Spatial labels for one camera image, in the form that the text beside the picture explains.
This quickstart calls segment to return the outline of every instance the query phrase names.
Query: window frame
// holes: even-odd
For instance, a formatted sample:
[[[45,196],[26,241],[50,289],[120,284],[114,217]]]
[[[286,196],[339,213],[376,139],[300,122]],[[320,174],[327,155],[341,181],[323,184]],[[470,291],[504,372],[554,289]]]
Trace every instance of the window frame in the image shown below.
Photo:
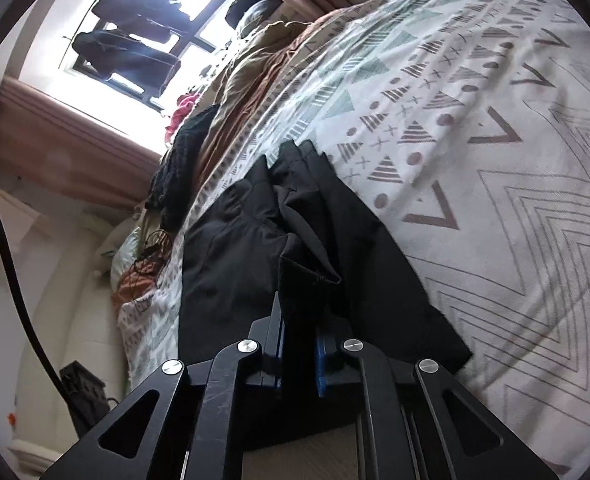
[[[215,14],[222,7],[222,5],[226,3],[226,1],[227,0],[209,1],[206,4],[206,6],[201,10],[201,12],[197,16],[195,16],[194,19],[191,20],[191,30],[188,31],[187,34],[179,36],[178,41],[173,45],[169,53],[173,54],[174,56],[177,56],[179,59],[182,59],[182,56],[186,53],[186,51],[191,45],[197,46],[210,54],[215,52],[217,47],[209,41],[202,40],[199,37],[199,34],[202,31],[202,29],[206,25],[208,25],[210,20],[215,16]],[[97,24],[93,27],[92,30],[104,30],[106,25],[108,25],[109,23],[110,22],[106,22],[105,20],[98,20]],[[149,108],[152,108],[156,112],[161,112],[164,110],[163,106],[153,101],[155,97],[152,93],[147,92],[146,90],[140,93],[118,81],[115,81],[115,79],[108,79],[107,81],[99,77],[96,70],[92,68],[90,63],[88,63],[86,59],[82,56],[76,57],[71,69],[74,72],[82,73],[85,76],[88,76],[92,79],[95,79],[96,81],[99,81],[109,86],[110,88],[112,88],[115,91],[118,91],[121,94],[124,94],[130,98],[133,98],[136,101],[141,102],[142,104],[146,105]]]

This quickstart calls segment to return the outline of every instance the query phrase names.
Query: patterned bedsheet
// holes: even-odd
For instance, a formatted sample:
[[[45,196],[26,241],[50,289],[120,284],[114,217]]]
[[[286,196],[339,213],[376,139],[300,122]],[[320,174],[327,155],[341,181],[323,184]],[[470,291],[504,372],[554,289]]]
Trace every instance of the patterned bedsheet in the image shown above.
[[[184,225],[312,139],[474,353],[462,380],[565,480],[590,462],[590,30],[565,0],[373,0],[311,37]],[[138,383],[177,353],[182,234],[128,309]]]

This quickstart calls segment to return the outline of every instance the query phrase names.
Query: tan blanket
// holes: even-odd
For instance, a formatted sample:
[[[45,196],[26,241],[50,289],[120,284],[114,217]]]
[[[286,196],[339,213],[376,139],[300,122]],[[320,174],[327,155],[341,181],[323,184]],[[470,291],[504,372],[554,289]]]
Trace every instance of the tan blanket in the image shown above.
[[[305,23],[277,22],[258,33],[211,83],[207,100],[221,104],[201,147],[193,178],[200,189],[230,146],[236,131],[294,52],[292,45],[307,28]]]

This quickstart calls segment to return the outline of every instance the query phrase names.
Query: bolt head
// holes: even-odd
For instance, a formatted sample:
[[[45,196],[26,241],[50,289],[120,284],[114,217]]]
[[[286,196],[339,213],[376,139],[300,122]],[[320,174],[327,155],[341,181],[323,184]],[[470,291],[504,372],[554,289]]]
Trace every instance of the bolt head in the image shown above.
[[[344,348],[349,352],[359,352],[362,348],[364,348],[364,343],[362,343],[359,339],[347,339],[344,341]]]
[[[244,339],[237,344],[237,349],[244,354],[249,354],[257,350],[257,341],[252,339]]]
[[[422,370],[424,373],[434,374],[437,370],[440,369],[440,365],[438,365],[432,359],[422,359],[419,362],[419,369]]]
[[[175,375],[182,371],[182,367],[184,367],[184,365],[182,365],[181,361],[178,361],[177,359],[171,359],[162,365],[162,371],[166,375]]]

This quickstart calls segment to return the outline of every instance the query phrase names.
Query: black jacket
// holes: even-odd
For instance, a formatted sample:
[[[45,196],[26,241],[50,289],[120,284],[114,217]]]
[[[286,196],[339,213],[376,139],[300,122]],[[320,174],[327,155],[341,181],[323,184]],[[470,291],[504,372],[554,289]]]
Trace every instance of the black jacket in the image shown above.
[[[191,30],[191,18],[180,8],[180,4],[150,7],[139,0],[99,0],[92,13],[127,34],[166,43],[171,31],[182,35]]]
[[[308,140],[285,142],[270,170],[262,156],[222,193],[185,235],[182,272],[186,364],[245,338],[276,291],[287,324],[329,306],[391,358],[456,372],[470,357],[384,225]]]
[[[181,66],[172,54],[107,30],[80,32],[73,40],[73,49],[90,62],[99,77],[107,80],[118,73],[153,97],[163,94]]]

